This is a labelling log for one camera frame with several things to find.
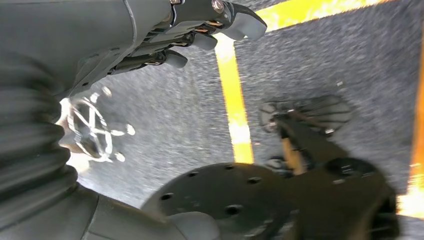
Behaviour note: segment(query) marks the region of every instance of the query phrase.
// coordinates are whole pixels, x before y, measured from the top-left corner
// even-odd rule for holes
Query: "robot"
[[[166,184],[141,209],[77,183],[66,165],[70,152],[59,145],[64,129],[53,124],[61,99],[107,75],[182,68],[187,59],[174,46],[212,50],[212,34],[257,40],[266,29],[250,9],[222,0],[0,2],[0,239],[397,237],[396,195],[384,176],[328,141],[332,129],[312,122],[315,131],[290,107],[265,110],[263,119],[302,158],[301,170],[289,161],[284,174],[205,166]]]

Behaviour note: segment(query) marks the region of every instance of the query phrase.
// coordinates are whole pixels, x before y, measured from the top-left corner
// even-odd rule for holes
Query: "asphalt ground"
[[[260,10],[279,1],[235,1]],[[405,194],[411,161],[424,1],[395,0],[236,42],[235,53],[254,159],[281,154],[278,136],[259,126],[269,100],[342,97],[354,118],[333,141],[369,160]],[[135,135],[116,145],[125,162],[94,162],[79,182],[140,207],[172,178],[201,166],[233,162],[225,100],[215,53],[177,48],[189,63],[106,77],[82,93],[108,87],[106,121],[129,123]],[[424,222],[401,217],[404,239],[424,239]]]

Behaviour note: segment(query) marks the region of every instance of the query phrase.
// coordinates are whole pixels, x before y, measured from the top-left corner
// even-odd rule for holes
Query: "road marking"
[[[398,208],[400,215],[424,220],[424,46],[422,45],[418,84],[408,189],[406,195],[398,197]]]
[[[218,39],[215,53],[228,116],[234,160],[236,163],[253,164],[251,134],[243,101],[234,41],[221,34],[215,35],[215,38]]]
[[[296,24],[349,12],[392,0],[289,0],[256,12],[272,32]]]
[[[267,32],[271,32],[389,1],[391,0],[289,0],[264,8],[256,13],[268,25]],[[254,156],[251,135],[234,41],[223,34],[216,34],[215,37],[218,39],[215,53],[228,116],[234,160],[236,163],[252,164]]]

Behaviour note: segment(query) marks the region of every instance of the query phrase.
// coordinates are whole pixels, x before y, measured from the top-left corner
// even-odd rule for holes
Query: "bolt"
[[[222,0],[212,0],[212,7],[219,14],[224,12],[224,3]]]
[[[334,133],[334,129],[332,129],[332,128],[327,128],[326,130],[325,130],[325,134],[327,134],[327,135],[331,135],[331,134],[333,134]]]
[[[181,4],[181,0],[169,0],[171,4]]]

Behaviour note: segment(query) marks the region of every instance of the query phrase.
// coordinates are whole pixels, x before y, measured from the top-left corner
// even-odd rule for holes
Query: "screw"
[[[212,0],[212,7],[219,14],[224,12],[224,3],[222,0]]]
[[[277,123],[275,121],[270,121],[265,126],[266,128],[268,128],[268,131],[273,131],[277,129]]]
[[[334,129],[332,129],[332,128],[327,128],[326,130],[325,130],[325,134],[327,134],[327,135],[331,135],[331,134],[333,134],[334,133]]]

